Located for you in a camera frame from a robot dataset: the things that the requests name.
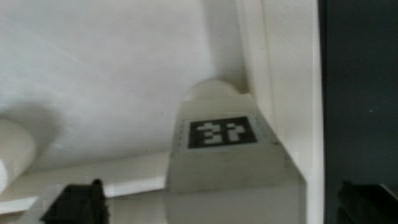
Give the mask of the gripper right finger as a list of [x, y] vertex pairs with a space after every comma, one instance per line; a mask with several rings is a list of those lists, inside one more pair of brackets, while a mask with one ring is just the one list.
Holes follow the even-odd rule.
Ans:
[[338, 191], [336, 224], [398, 224], [398, 184], [345, 181]]

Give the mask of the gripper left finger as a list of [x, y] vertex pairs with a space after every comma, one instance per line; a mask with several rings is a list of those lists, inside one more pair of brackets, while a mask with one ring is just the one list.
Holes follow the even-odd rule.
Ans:
[[52, 187], [22, 215], [20, 224], [110, 224], [103, 181]]

